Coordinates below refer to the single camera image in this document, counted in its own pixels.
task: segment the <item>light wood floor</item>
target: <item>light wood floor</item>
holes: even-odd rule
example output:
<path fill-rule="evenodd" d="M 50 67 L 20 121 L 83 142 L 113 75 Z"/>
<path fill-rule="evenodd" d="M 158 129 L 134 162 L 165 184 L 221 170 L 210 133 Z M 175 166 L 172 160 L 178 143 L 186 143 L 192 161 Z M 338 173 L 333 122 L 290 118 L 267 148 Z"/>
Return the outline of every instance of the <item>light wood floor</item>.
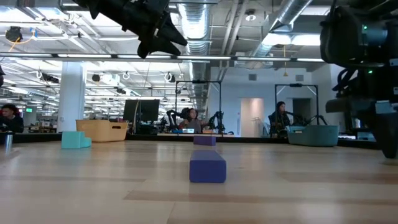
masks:
<path fill-rule="evenodd" d="M 398 223 L 398 166 L 380 151 L 126 141 L 18 144 L 0 164 L 3 224 Z M 195 149 L 227 160 L 225 184 L 190 184 Z"/>

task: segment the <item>yoga block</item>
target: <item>yoga block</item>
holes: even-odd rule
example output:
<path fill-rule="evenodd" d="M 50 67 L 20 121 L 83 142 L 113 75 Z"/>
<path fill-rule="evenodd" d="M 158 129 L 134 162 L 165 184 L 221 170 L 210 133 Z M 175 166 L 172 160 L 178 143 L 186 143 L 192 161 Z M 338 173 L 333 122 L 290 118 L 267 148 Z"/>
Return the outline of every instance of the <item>yoga block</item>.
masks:
<path fill-rule="evenodd" d="M 91 139 L 85 137 L 83 131 L 64 131 L 62 132 L 62 149 L 80 149 L 90 147 Z"/>
<path fill-rule="evenodd" d="M 189 180 L 196 183 L 224 183 L 226 161 L 213 150 L 196 150 L 189 163 Z"/>
<path fill-rule="evenodd" d="M 193 144 L 201 145 L 201 146 L 215 146 L 216 145 L 216 137 L 214 136 L 194 136 Z"/>

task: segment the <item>desk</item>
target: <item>desk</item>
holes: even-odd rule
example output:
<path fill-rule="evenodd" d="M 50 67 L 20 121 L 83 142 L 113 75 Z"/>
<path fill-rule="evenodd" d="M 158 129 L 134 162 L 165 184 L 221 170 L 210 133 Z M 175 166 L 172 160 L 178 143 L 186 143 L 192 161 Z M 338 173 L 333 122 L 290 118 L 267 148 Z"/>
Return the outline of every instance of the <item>desk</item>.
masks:
<path fill-rule="evenodd" d="M 158 136 L 179 136 L 179 137 L 194 137 L 194 136 L 213 136 L 213 137 L 225 137 L 225 138 L 235 138 L 234 134 L 188 134 L 188 133 L 158 133 Z"/>

